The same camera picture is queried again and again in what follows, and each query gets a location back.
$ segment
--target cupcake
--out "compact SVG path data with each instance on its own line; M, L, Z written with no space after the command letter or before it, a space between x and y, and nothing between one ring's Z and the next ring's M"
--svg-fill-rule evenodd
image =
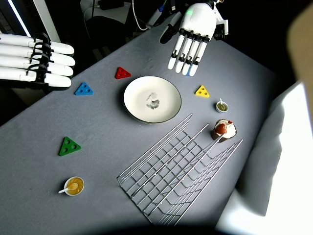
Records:
M225 140L233 138L237 134L237 130L232 121L220 119L216 122L214 130L212 131L211 134L214 140L216 140L217 138L224 134L219 141L224 142Z

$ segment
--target blue triangle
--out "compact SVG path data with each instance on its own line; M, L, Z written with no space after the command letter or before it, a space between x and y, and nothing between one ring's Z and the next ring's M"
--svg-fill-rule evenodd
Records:
M83 82L75 92L75 95L88 95L93 94L93 90L88 86L86 82Z

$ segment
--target gray table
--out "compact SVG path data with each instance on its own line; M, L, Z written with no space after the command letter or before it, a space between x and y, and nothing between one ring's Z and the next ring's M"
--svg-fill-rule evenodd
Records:
M212 40L194 77L167 70L176 37L158 42L164 26L149 30L73 78L67 91L52 92L0 128L0 231L2 234L85 234L133 225L147 219L119 187L116 177L170 129L193 113L187 128L197 141L212 141L209 130L221 118L234 121L238 134L219 144L219 152L244 139L181 223L214 225L234 189L273 94L274 74L224 42ZM116 80L122 66L131 78ZM122 96L134 79L154 75L171 81L182 96L179 114L160 125L145 125L128 115ZM75 96L87 82L94 95ZM205 85L209 99L194 92ZM219 114L222 97L230 106ZM82 149L59 157L65 136ZM85 180L84 191L58 194L71 176Z

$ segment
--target metal wire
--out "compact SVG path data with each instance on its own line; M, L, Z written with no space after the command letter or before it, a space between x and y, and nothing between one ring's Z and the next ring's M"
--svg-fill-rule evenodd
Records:
M153 224L176 225L243 141L211 158L208 153L223 136L201 148L195 139L208 124L190 137L184 130L191 115L117 177Z

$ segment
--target whipped cream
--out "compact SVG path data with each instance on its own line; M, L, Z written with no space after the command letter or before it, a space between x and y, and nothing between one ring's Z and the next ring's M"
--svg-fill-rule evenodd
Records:
M235 136L235 134L236 134L236 127L234 126L233 123L228 123L228 120L219 120L218 123L216 123L216 125L214 127L214 130L221 124L225 124L226 130L227 130L227 132L223 135L223 138L230 139L233 136Z

